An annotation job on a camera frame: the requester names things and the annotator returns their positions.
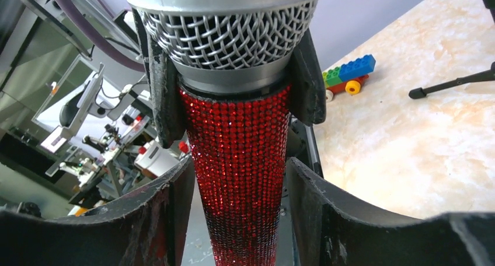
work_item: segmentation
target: lego toy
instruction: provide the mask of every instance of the lego toy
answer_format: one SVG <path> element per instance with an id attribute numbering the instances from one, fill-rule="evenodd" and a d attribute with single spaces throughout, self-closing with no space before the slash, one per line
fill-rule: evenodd
<path id="1" fill-rule="evenodd" d="M 375 70 L 377 61 L 373 55 L 365 55 L 347 64 L 323 72 L 323 81 L 327 89 L 326 98 L 332 100 L 334 94 L 346 91 L 356 95 L 361 91 L 361 86 Z"/>

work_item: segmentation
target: blue lego brick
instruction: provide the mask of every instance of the blue lego brick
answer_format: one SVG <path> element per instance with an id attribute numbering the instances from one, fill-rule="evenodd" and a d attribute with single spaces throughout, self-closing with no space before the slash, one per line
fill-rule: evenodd
<path id="1" fill-rule="evenodd" d="M 375 70 L 376 63 L 377 61 L 371 54 L 350 61 L 340 67 L 339 78 L 342 81 L 350 81 L 351 79 L 367 75 Z"/>

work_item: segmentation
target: cable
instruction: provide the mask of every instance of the cable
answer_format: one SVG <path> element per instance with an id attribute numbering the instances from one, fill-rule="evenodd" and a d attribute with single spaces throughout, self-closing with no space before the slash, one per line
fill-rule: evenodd
<path id="1" fill-rule="evenodd" d="M 67 14 L 69 19 L 81 30 L 84 35 L 91 40 L 99 49 L 101 49 L 110 58 L 114 59 L 119 64 L 133 69 L 138 72 L 145 72 L 142 62 L 134 61 L 118 49 L 113 47 L 104 37 L 89 23 L 86 18 L 80 13 L 79 9 L 71 0 L 55 0 L 60 8 Z"/>
<path id="2" fill-rule="evenodd" d="M 95 50 L 95 45 L 93 44 L 93 47 L 91 47 L 91 52 L 89 53 L 89 58 L 93 58 L 93 51 Z"/>
<path id="3" fill-rule="evenodd" d="M 124 47 L 127 50 L 130 50 L 130 51 L 136 53 L 136 55 L 140 55 L 139 51 L 137 51 L 136 49 L 130 47 L 129 45 L 126 45 L 125 43 L 122 43 L 122 42 L 120 42 L 120 41 L 118 41 L 118 40 L 116 40 L 114 38 L 111 38 L 111 37 L 105 37 L 105 39 L 111 41 L 114 44 L 117 44 L 119 46 L 122 46 L 122 47 Z"/>
<path id="4" fill-rule="evenodd" d="M 110 9 L 108 9 L 108 6 L 105 2 L 103 2 L 102 0 L 96 0 L 101 6 L 102 8 L 106 11 L 106 13 L 108 13 L 108 15 L 110 16 L 110 18 L 114 18 L 113 16 L 113 13 L 110 11 Z"/>
<path id="5" fill-rule="evenodd" d="M 130 90 L 132 90 L 132 89 L 133 89 L 136 85 L 139 85 L 139 84 L 148 84 L 148 82 L 147 82 L 147 81 L 145 81 L 145 80 L 142 80 L 142 81 L 140 80 L 140 81 L 136 82 L 135 84 L 133 84 L 133 85 L 131 86 L 131 88 L 129 89 L 129 91 L 130 91 Z M 122 96 L 122 93 L 120 93 L 120 95 L 119 95 L 119 96 L 117 96 L 117 97 L 109 97 L 109 96 L 107 96 L 107 95 L 105 94 L 105 92 L 103 91 L 103 81 L 102 81 L 102 83 L 100 84 L 100 91 L 102 91 L 103 95 L 104 95 L 105 97 L 107 97 L 108 99 L 116 99 L 116 98 L 118 98 L 118 97 Z M 97 103 L 97 102 L 96 102 L 96 99 L 97 99 L 97 98 L 98 98 L 98 94 L 96 94 L 96 97 L 95 97 L 95 104 L 96 104 L 99 108 L 104 109 L 104 110 L 106 110 L 106 111 L 112 111 L 112 110 L 116 109 L 118 106 L 120 106 L 120 104 L 122 103 L 122 100 L 120 100 L 120 101 L 118 101 L 118 103 L 117 103 L 115 106 L 113 106 L 113 107 L 111 107 L 111 108 L 106 108 L 106 107 L 102 107 L 99 103 Z"/>

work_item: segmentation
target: marble table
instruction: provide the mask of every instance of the marble table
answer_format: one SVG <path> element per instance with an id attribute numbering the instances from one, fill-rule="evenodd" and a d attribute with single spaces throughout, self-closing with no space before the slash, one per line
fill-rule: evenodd
<path id="1" fill-rule="evenodd" d="M 495 82 L 407 95 L 490 68 L 482 0 L 425 0 L 332 67 L 365 54 L 377 66 L 361 93 L 335 95 L 314 126 L 325 179 L 417 218 L 495 211 Z"/>

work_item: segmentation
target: lego brick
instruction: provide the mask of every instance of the lego brick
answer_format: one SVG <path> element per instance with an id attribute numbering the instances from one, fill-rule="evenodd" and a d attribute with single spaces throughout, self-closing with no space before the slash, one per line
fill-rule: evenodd
<path id="1" fill-rule="evenodd" d="M 328 87 L 327 90 L 332 91 L 332 93 L 334 95 L 339 94 L 339 93 L 346 91 L 346 84 L 347 84 L 347 82 L 341 82 L 340 84 Z"/>
<path id="2" fill-rule="evenodd" d="M 350 61 L 340 67 L 339 77 L 342 81 L 350 81 L 363 75 L 367 75 L 375 70 L 377 61 L 373 55 L 368 54 L 362 58 Z"/>
<path id="3" fill-rule="evenodd" d="M 361 85 L 364 84 L 364 82 L 369 78 L 369 75 L 363 75 L 358 78 L 353 78 L 354 81 L 359 82 Z"/>
<path id="4" fill-rule="evenodd" d="M 323 82 L 325 83 L 325 89 L 327 89 L 329 87 L 328 83 L 326 83 L 326 77 L 327 77 L 328 73 L 323 72 L 322 75 L 323 75 Z"/>
<path id="5" fill-rule="evenodd" d="M 342 80 L 339 77 L 339 72 L 340 72 L 340 67 L 327 71 L 327 75 L 325 78 L 325 86 L 328 85 L 328 87 L 331 87 L 342 83 Z"/>

